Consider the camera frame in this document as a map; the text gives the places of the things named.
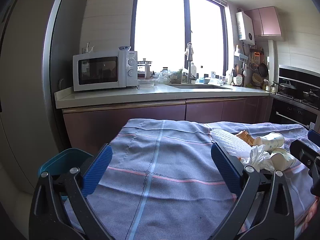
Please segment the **black cooking pot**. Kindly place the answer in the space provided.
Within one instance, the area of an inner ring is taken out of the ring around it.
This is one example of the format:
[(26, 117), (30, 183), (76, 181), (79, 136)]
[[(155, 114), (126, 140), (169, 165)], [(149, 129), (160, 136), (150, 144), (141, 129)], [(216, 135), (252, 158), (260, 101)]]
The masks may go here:
[(291, 85), (291, 83), (279, 83), (277, 81), (273, 82), (275, 85), (278, 86), (278, 93), (279, 94), (284, 94), (290, 97), (295, 97), (297, 89), (295, 86)]

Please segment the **blue white bowl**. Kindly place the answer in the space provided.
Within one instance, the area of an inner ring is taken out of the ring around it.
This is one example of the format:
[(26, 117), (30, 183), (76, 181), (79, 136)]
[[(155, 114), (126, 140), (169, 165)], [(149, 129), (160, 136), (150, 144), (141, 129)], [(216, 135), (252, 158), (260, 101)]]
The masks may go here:
[(131, 50), (131, 46), (120, 46), (119, 50), (120, 51), (130, 51)]

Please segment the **hanging frying pan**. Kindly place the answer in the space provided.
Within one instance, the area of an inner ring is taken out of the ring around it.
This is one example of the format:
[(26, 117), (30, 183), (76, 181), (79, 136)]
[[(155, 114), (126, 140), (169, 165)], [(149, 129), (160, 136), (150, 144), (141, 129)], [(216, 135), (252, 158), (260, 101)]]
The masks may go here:
[(258, 72), (259, 75), (265, 79), (268, 76), (268, 67), (267, 65), (264, 63), (264, 54), (260, 54), (260, 64), (258, 67)]

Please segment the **white water heater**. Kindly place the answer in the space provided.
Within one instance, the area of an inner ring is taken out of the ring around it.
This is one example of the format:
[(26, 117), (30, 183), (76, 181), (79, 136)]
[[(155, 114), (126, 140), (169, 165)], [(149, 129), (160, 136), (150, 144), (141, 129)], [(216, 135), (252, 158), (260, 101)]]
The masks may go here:
[(236, 13), (236, 20), (238, 25), (238, 37), (244, 44), (254, 46), (254, 31), (252, 19), (247, 16), (243, 11)]

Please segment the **grey refrigerator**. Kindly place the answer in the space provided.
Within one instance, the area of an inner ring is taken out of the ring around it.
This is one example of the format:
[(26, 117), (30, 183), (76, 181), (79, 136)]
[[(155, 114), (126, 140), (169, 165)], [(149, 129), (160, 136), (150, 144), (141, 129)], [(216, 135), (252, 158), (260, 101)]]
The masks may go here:
[(7, 0), (1, 9), (1, 163), (33, 193), (39, 167), (70, 147), (55, 93), (71, 88), (87, 0)]

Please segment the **black built-in oven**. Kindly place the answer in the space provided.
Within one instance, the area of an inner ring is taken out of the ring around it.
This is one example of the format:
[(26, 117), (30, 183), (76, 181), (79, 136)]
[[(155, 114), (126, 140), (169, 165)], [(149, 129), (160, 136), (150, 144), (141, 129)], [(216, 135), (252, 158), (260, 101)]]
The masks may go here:
[(319, 131), (319, 111), (292, 100), (272, 99), (269, 122), (299, 124), (307, 130)]

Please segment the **white foam fruit net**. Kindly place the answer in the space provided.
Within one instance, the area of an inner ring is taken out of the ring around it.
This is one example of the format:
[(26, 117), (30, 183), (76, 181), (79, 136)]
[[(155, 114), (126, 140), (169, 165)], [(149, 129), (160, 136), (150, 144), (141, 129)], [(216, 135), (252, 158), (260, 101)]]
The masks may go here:
[(252, 147), (242, 139), (220, 128), (210, 130), (213, 142), (218, 142), (225, 151), (237, 158), (247, 159)]

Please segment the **white tissue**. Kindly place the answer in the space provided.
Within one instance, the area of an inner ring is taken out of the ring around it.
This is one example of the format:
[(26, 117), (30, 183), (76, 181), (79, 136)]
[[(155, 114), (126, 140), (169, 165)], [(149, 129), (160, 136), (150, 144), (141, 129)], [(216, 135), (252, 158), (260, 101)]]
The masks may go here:
[(274, 165), (272, 163), (270, 154), (264, 150), (265, 145), (253, 146), (249, 157), (247, 159), (240, 159), (240, 162), (244, 166), (251, 166), (257, 172), (261, 170), (266, 170), (268, 172), (273, 173), (275, 171)]

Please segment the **white microwave oven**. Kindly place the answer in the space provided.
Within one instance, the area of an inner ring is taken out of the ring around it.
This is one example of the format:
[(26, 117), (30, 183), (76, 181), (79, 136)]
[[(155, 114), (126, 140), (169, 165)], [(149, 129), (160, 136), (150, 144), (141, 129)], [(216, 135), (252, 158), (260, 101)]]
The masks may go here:
[(73, 56), (75, 92), (136, 87), (137, 52), (114, 50)]

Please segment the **pink wall cabinet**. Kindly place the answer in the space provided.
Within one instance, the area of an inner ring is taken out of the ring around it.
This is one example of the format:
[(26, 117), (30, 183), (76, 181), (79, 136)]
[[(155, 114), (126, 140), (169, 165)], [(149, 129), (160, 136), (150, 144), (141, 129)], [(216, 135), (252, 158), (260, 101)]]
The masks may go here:
[(251, 18), (256, 38), (282, 37), (281, 24), (276, 7), (263, 7), (245, 11)]

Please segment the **patterned paper cup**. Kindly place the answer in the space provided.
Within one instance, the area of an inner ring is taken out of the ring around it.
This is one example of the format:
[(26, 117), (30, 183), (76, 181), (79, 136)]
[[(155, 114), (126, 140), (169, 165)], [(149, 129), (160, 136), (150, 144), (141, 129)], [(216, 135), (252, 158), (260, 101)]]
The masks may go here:
[(253, 141), (254, 146), (264, 146), (264, 151), (272, 152), (284, 144), (284, 137), (280, 133), (271, 132), (267, 135), (256, 137)]

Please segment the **teal plastic trash bin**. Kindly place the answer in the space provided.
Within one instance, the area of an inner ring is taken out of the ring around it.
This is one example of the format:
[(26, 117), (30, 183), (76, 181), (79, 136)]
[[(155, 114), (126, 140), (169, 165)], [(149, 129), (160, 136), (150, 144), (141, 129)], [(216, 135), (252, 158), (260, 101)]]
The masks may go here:
[(111, 159), (112, 150), (109, 147), (107, 150), (102, 150), (96, 157), (80, 149), (69, 148), (39, 168), (39, 180), (42, 179), (41, 174), (43, 173), (47, 173), (54, 180), (57, 180), (62, 174), (68, 173), (70, 169), (76, 167), (80, 171), (80, 178), (76, 181), (85, 202), (87, 202), (87, 196), (95, 191)]

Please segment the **gold snack wrapper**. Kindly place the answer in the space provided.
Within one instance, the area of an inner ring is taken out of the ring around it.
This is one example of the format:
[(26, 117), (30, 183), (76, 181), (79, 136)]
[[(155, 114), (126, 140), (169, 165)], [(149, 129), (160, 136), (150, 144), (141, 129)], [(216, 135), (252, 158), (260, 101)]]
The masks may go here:
[(240, 131), (236, 137), (249, 144), (249, 146), (254, 145), (254, 138), (246, 130)]

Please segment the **blue checked tablecloth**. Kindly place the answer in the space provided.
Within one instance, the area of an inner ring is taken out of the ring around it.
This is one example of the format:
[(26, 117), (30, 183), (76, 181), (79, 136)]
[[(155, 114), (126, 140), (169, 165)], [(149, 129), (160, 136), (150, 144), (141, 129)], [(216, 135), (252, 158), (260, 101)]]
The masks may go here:
[(116, 239), (208, 239), (236, 200), (211, 158), (217, 129), (227, 137), (278, 132), (285, 149), (297, 139), (317, 149), (298, 124), (131, 119), (112, 140), (112, 160), (87, 197), (108, 232)]

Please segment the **dark window frame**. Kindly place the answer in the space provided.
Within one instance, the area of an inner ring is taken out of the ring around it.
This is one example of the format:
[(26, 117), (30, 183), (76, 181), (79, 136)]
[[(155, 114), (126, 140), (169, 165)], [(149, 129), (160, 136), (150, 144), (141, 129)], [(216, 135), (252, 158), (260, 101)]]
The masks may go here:
[[(226, 9), (227, 2), (222, 0), (207, 0), (210, 3), (217, 5), (220, 8), (221, 22), (222, 22), (222, 37), (223, 37), (223, 75), (228, 70), (228, 30), (226, 22)], [(132, 16), (131, 16), (131, 33), (130, 33), (130, 46), (132, 49), (135, 48), (135, 32), (136, 32), (136, 13), (137, 13), (138, 0), (133, 0)], [(184, 6), (184, 47), (186, 48), (187, 43), (191, 42), (191, 20), (190, 20), (190, 1), (183, 0)]]

